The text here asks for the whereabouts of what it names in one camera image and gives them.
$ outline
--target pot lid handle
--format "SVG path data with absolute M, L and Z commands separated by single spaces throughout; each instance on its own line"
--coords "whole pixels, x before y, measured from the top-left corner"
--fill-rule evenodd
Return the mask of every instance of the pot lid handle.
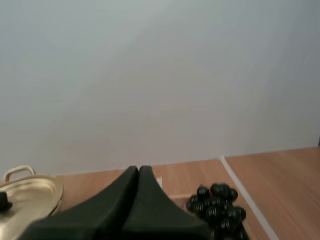
M 30 166 L 17 166 L 15 168 L 12 168 L 10 170 L 8 170 L 5 174 L 4 174 L 4 177 L 3 177 L 3 180 L 4 182 L 8 182 L 10 180 L 10 176 L 12 174 L 15 174 L 15 173 L 20 173 L 20 172 L 25 172 L 25 171 L 29 171 L 31 176 L 35 175 L 36 172 L 35 170 L 30 167 Z

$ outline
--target grape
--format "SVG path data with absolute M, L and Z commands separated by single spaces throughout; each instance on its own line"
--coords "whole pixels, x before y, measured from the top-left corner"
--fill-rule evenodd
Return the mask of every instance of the grape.
M 205 206 L 202 202 L 196 202 L 193 207 L 193 213 L 199 218 L 203 218 L 206 215 Z
M 237 234 L 237 238 L 239 240 L 249 240 L 248 234 L 246 231 L 241 230 L 238 234 Z
M 217 223 L 221 217 L 222 217 L 222 212 L 220 211 L 219 208 L 211 206 L 207 209 L 205 212 L 206 220 L 210 223 Z
M 196 195 L 199 197 L 200 200 L 204 200 L 210 196 L 209 189 L 205 186 L 200 186 L 197 191 Z
M 236 226 L 230 219 L 226 218 L 220 222 L 218 228 L 224 233 L 232 234 L 235 231 Z
M 228 199 L 234 202 L 237 198 L 238 198 L 238 192 L 235 189 L 230 188 Z
M 210 191 L 215 197 L 227 199 L 230 192 L 230 187 L 225 183 L 216 184 L 216 185 L 213 184 L 210 188 Z
M 230 208 L 226 214 L 227 217 L 231 219 L 236 225 L 239 225 L 241 223 L 241 213 L 237 208 Z
M 242 221 L 246 219 L 247 213 L 246 213 L 246 210 L 245 210 L 245 209 L 243 209 L 243 208 L 240 207 L 240 206 L 235 206 L 235 207 L 233 207 L 233 209 L 235 209 L 236 211 L 238 211 L 238 214 L 240 214 Z

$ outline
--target white strip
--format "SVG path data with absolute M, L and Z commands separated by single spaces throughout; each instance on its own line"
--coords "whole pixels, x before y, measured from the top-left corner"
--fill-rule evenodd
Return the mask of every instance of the white strip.
M 246 188 L 242 185 L 242 183 L 240 182 L 239 178 L 236 176 L 234 171 L 231 169 L 231 167 L 227 163 L 226 159 L 222 156 L 222 157 L 220 157 L 220 161 L 222 162 L 225 170 L 230 175 L 230 177 L 234 181 L 235 185 L 239 189 L 240 193 L 242 194 L 242 196 L 244 197 L 244 199 L 248 203 L 249 207 L 252 209 L 254 215 L 256 216 L 258 221 L 260 222 L 260 224 L 261 224 L 262 228 L 264 229 L 265 233 L 268 235 L 268 237 L 271 240 L 279 240 L 279 237 L 277 236 L 275 231 L 272 229 L 272 227 L 269 225 L 267 219 L 262 214 L 260 209 L 257 207 L 256 203 L 251 198 L 251 196 L 247 192 Z

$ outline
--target black knob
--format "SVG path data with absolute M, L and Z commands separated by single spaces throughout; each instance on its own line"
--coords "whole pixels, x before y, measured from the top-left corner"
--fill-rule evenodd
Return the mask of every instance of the black knob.
M 193 213 L 199 218 L 204 218 L 206 216 L 204 204 L 202 202 L 196 202 L 193 207 Z
M 230 192 L 230 187 L 225 183 L 216 184 L 216 185 L 214 184 L 211 186 L 210 191 L 214 197 L 227 199 Z
M 226 218 L 220 222 L 218 228 L 224 233 L 232 234 L 236 226 L 230 219 Z
M 214 206 L 209 207 L 205 212 L 205 218 L 210 225 L 217 223 L 221 219 L 221 217 L 222 212 L 219 208 Z
M 5 212 L 12 207 L 12 203 L 8 201 L 5 191 L 0 191 L 0 212 Z
M 238 192 L 235 189 L 230 188 L 228 199 L 234 202 L 237 198 L 238 198 Z
M 241 230 L 237 233 L 237 238 L 239 240 L 249 240 L 248 233 L 245 230 Z
M 209 189 L 206 188 L 205 186 L 200 186 L 196 190 L 196 195 L 199 197 L 199 199 L 202 201 L 210 196 Z
M 231 219 L 236 225 L 239 225 L 242 221 L 241 213 L 237 208 L 230 208 L 226 212 L 227 217 Z
M 246 219 L 247 213 L 245 209 L 240 206 L 234 206 L 233 209 L 235 209 L 235 211 L 238 211 L 238 214 L 241 216 L 242 221 Z

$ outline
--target wooden surface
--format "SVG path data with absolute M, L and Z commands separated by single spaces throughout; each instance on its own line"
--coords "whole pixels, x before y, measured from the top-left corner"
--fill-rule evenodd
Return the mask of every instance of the wooden surface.
M 58 176 L 64 186 L 64 196 L 60 210 L 69 209 L 90 197 L 116 180 L 124 170 L 102 171 L 66 176 Z
M 226 160 L 281 240 L 320 239 L 320 148 Z

